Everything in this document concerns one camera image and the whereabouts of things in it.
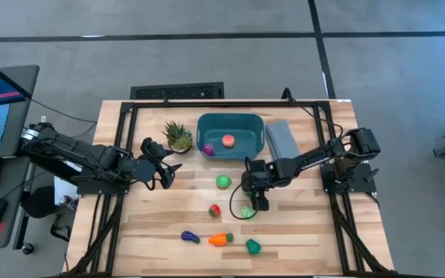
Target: orange toy carrot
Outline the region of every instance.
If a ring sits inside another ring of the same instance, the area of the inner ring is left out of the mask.
[[[223,245],[227,244],[228,242],[232,242],[232,241],[233,241],[232,233],[229,233],[229,234],[221,233],[221,234],[217,234],[217,235],[209,237],[209,243],[214,246],[223,246]]]

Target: toy lime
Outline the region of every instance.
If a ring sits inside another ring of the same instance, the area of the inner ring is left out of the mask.
[[[212,217],[217,217],[221,214],[221,209],[219,208],[218,205],[211,205],[209,208],[209,214]]]
[[[200,239],[193,232],[184,231],[182,232],[182,239],[186,241],[191,241],[195,243],[200,243]]]
[[[216,178],[216,185],[218,188],[227,188],[231,185],[231,178],[227,175],[218,175]]]
[[[241,217],[242,218],[249,218],[254,213],[255,213],[255,211],[253,210],[253,208],[250,208],[248,205],[245,205],[244,207],[241,208]]]
[[[209,237],[209,243],[214,246],[223,246],[226,245],[228,242],[233,242],[233,234],[217,234],[214,236]]]
[[[252,255],[258,255],[262,249],[260,244],[253,239],[248,239],[248,241],[246,241],[246,248],[248,249],[248,253]]]
[[[233,135],[224,135],[222,137],[222,145],[224,147],[232,147],[235,145],[235,137]]]

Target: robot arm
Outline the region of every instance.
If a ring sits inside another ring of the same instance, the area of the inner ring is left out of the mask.
[[[341,142],[343,137],[350,137],[348,151]],[[242,190],[253,196],[253,209],[269,210],[265,192],[270,188],[288,186],[302,171],[317,164],[335,160],[335,176],[340,182],[346,181],[350,172],[362,161],[372,159],[380,152],[380,147],[371,130],[359,128],[349,130],[341,138],[334,138],[325,146],[315,148],[295,158],[280,158],[270,163],[264,160],[246,161],[242,174]]]
[[[132,181],[145,184],[154,181],[156,172],[161,176],[163,188],[169,188],[181,165],[164,169],[161,161],[171,153],[151,138],[145,138],[141,150],[148,153],[134,159],[130,151],[90,145],[60,134],[50,123],[30,124],[20,144],[20,155],[30,157],[38,166],[77,185],[78,194],[124,194]],[[82,170],[77,171],[64,161],[73,162]]]

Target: teal plastic bin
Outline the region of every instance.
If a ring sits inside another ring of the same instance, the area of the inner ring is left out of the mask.
[[[233,135],[233,147],[223,146],[223,136]],[[203,114],[197,125],[197,148],[202,151],[204,144],[211,144],[214,156],[202,154],[214,160],[254,159],[263,149],[263,120],[256,114]]]

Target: potted plant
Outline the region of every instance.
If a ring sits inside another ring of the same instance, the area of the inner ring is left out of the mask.
[[[163,134],[168,139],[169,148],[176,154],[186,154],[192,148],[192,132],[185,129],[183,124],[171,120],[166,123]]]

